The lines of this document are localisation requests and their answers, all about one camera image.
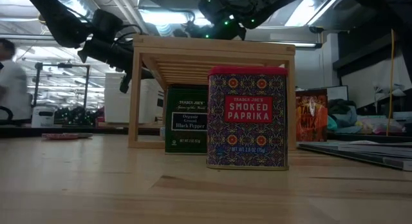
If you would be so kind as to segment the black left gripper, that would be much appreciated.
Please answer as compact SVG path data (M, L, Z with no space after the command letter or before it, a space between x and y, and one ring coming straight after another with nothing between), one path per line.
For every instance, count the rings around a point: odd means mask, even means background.
M86 62L88 57L100 62L109 64L125 71L125 75L120 82L120 91L127 93L129 83L133 77L133 50L124 48L114 42L106 42L92 38L84 43L83 49L78 51L78 56L82 62ZM141 79L155 79L151 71L142 67Z

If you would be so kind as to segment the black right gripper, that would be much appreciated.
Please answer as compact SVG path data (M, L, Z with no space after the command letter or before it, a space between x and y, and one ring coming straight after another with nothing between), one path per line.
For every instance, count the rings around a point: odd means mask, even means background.
M200 0L199 11L211 26L184 23L173 31L174 37L232 40L245 39L242 20L256 11L256 0Z

